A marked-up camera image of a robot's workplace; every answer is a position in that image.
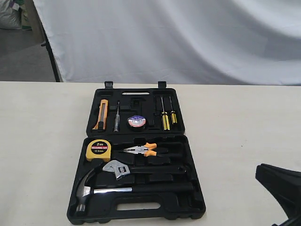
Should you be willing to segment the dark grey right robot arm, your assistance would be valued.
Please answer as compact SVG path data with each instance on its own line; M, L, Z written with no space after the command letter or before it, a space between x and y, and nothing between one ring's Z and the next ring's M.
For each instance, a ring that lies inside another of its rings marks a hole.
M256 167L255 178L277 200L288 219L282 226L301 224L301 173L262 163Z

